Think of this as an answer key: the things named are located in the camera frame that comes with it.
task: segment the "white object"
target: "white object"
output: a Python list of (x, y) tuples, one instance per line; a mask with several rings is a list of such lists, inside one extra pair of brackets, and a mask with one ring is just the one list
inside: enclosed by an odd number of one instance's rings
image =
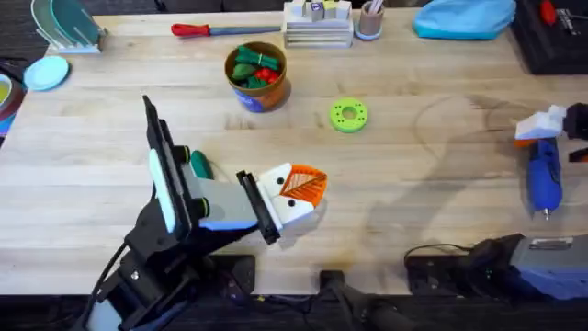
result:
[(552, 105), (548, 112), (538, 111), (516, 124), (516, 140), (557, 137), (563, 131), (566, 108)]
[(284, 46), (287, 48), (347, 48), (353, 42), (353, 19), (326, 18), (312, 22), (308, 15), (299, 17), (290, 12), (291, 3), (284, 4)]
[(165, 229), (171, 234), (174, 232), (176, 222), (174, 206), (172, 205), (172, 198), (167, 189), (167, 184), (165, 184), (164, 171), (159, 160), (159, 155), (154, 149), (149, 151), (149, 170), (151, 171), (153, 184), (157, 191), (157, 199), (162, 209), (162, 215), (164, 216)]
[(322, 2), (306, 4), (306, 12), (312, 22), (317, 22), (324, 18), (324, 6), (322, 6)]
[[(261, 174), (257, 181), (259, 193), (279, 231), (284, 226), (294, 223), (314, 211), (314, 206), (308, 201), (292, 199), (279, 194), (286, 185), (286, 180), (278, 181), (277, 179), (288, 178), (291, 171), (292, 164), (280, 165)], [(294, 200), (295, 203), (288, 203), (290, 200)]]
[(325, 1), (322, 6), (324, 6), (324, 19), (336, 18), (337, 3), (335, 1)]
[(337, 12), (336, 12), (335, 18), (347, 19), (349, 17), (350, 11), (351, 11), (351, 2), (341, 0), (337, 3)]
[(290, 12), (297, 17), (304, 17), (306, 15), (306, 0), (292, 0), (290, 4)]
[(369, 14), (375, 15), (376, 13), (378, 13), (379, 8), (382, 7), (382, 2), (383, 0), (372, 0), (368, 10)]

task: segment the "blue bag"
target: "blue bag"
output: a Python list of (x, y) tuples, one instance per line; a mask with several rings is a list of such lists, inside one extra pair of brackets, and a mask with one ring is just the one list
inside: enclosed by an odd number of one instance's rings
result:
[(413, 22), (421, 38), (493, 40), (515, 19), (515, 0), (433, 0)]

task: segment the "screwdriver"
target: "screwdriver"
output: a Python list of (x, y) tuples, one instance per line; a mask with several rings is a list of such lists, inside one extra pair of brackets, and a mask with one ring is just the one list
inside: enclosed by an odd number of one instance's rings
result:
[(539, 139), (530, 146), (527, 189), (535, 211), (546, 220), (562, 199), (560, 155), (555, 138)]
[[(555, 6), (553, 6), (553, 3), (551, 2), (551, 0), (541, 1), (541, 4), (539, 5), (539, 11), (541, 14), (541, 19), (543, 20), (543, 22), (545, 24), (547, 24), (549, 26), (552, 26), (555, 24), (555, 22), (557, 21), (557, 18), (558, 18), (558, 13), (557, 13), (557, 10), (555, 9)], [(568, 15), (566, 15), (566, 17), (576, 18), (576, 19), (588, 19), (588, 16), (574, 15), (574, 14), (568, 14)]]
[(282, 27), (280, 26), (211, 28), (208, 24), (200, 26), (190, 24), (172, 25), (172, 33), (177, 37), (210, 37), (219, 35), (276, 32), (280, 30), (282, 30)]

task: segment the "white box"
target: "white box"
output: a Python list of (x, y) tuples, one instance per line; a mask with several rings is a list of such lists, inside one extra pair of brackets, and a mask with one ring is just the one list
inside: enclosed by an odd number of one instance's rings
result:
[(325, 1), (322, 3), (322, 6), (324, 6), (324, 19), (336, 17), (337, 3), (335, 1)]
[(312, 22), (320, 21), (324, 18), (324, 6), (320, 3), (307, 3), (306, 4), (307, 16), (311, 18)]
[(347, 48), (353, 42), (353, 18), (311, 21), (307, 12), (298, 17), (290, 12), (291, 3), (284, 4), (282, 33), (286, 48)]
[(290, 4), (290, 13), (297, 17), (304, 17), (306, 9), (306, 0), (292, 0)]
[(351, 11), (351, 2), (340, 0), (337, 3), (337, 13), (335, 17), (337, 19), (347, 19), (349, 17), (349, 12)]

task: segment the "green donut-shaped toy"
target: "green donut-shaped toy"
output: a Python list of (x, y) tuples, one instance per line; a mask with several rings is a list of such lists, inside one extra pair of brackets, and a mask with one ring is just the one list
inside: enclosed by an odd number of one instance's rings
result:
[(356, 98), (344, 97), (331, 107), (330, 118), (338, 131), (353, 133), (368, 123), (368, 109)]

